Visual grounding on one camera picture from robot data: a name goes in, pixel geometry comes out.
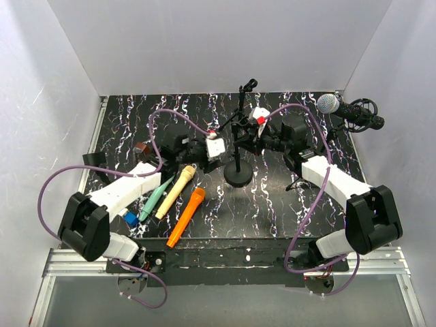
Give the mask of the cream microphone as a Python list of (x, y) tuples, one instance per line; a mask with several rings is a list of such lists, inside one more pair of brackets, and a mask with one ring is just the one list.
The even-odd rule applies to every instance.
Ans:
[(171, 206), (181, 194), (182, 190), (185, 188), (186, 184), (194, 177), (195, 173), (196, 169), (193, 166), (188, 165), (183, 168), (178, 180), (167, 194), (165, 200), (161, 203), (161, 206), (157, 209), (155, 218), (159, 220), (164, 218)]

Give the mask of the orange microphone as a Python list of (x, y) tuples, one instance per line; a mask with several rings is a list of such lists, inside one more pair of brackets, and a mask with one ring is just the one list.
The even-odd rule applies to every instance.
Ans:
[(175, 225), (166, 245), (169, 248), (173, 248), (177, 242), (179, 241), (180, 237), (182, 236), (183, 232), (185, 231), (190, 219), (193, 217), (195, 211), (199, 207), (199, 205), (204, 200), (204, 197), (206, 195), (206, 192), (203, 188), (197, 188), (192, 193), (190, 200), (185, 207), (185, 210), (183, 211), (180, 219), (178, 220), (177, 224)]

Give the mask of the cream mic round stand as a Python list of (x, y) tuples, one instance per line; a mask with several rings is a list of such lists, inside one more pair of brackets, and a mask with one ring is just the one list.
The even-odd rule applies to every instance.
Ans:
[(239, 123), (231, 123), (232, 144), (234, 148), (232, 154), (233, 160), (225, 165), (223, 173), (225, 181), (236, 188), (248, 185), (253, 178), (253, 168), (246, 160), (240, 158), (239, 146), (236, 143), (238, 140), (239, 128)]

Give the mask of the mint green microphone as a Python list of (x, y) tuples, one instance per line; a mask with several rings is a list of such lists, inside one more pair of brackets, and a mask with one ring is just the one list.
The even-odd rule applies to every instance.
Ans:
[(148, 200), (142, 207), (138, 220), (144, 221), (153, 211), (159, 199), (162, 197), (164, 191), (168, 185), (174, 180), (175, 175), (171, 176), (166, 182), (161, 184), (159, 187), (153, 190), (152, 194), (149, 196)]

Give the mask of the black tripod mic stand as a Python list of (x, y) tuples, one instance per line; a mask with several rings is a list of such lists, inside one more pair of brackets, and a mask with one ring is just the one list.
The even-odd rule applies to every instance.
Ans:
[(219, 127), (218, 131), (221, 132), (226, 125), (231, 123), (234, 119), (237, 121), (243, 118), (243, 110), (245, 105), (245, 96), (247, 93), (251, 93), (254, 88), (256, 88), (258, 82), (255, 78), (252, 78), (248, 81), (244, 86), (239, 86), (239, 96), (238, 96), (238, 108), (235, 109), (234, 114), (222, 125)]

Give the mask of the round base mic stand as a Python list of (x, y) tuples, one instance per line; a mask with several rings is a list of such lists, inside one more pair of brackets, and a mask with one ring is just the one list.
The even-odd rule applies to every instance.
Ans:
[[(82, 156), (84, 165), (93, 166), (100, 168), (102, 165), (106, 164), (106, 155), (104, 152), (95, 152), (95, 153), (87, 153)], [(105, 172), (95, 171), (95, 174), (98, 176), (99, 180), (105, 184), (110, 184), (110, 179)]]

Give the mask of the silver mesh studio microphone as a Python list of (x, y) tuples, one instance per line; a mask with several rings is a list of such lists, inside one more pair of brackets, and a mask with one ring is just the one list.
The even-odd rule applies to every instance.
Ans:
[(319, 97), (316, 107), (322, 114), (333, 114), (343, 119), (347, 123), (346, 129), (354, 133), (367, 129), (380, 130), (385, 124), (384, 118), (378, 115), (377, 104), (367, 98), (346, 103), (338, 95), (327, 93)]

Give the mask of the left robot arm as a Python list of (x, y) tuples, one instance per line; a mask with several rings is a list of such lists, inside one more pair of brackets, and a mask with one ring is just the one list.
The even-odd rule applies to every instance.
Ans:
[(135, 155), (135, 167), (127, 176), (88, 194), (72, 195), (67, 203), (59, 238), (86, 261), (99, 257), (121, 260), (132, 273), (144, 267), (145, 256), (139, 244), (126, 235), (110, 230), (112, 220), (132, 202), (169, 181), (181, 164), (196, 164), (205, 172), (219, 167), (225, 154), (225, 140), (215, 133), (201, 140), (186, 134), (168, 134), (159, 141), (159, 151), (141, 144)]

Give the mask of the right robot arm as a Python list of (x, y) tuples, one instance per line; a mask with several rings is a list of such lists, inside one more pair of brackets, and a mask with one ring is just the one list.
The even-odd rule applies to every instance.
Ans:
[(270, 127), (265, 116), (244, 118), (235, 123), (244, 135), (234, 144), (255, 155), (264, 149), (280, 152), (288, 169), (326, 193), (345, 211), (345, 227), (309, 243), (307, 272), (321, 271), (355, 252), (366, 255), (403, 236), (403, 228), (392, 191), (385, 185), (373, 187), (332, 164), (307, 142), (302, 120), (283, 121), (281, 129)]

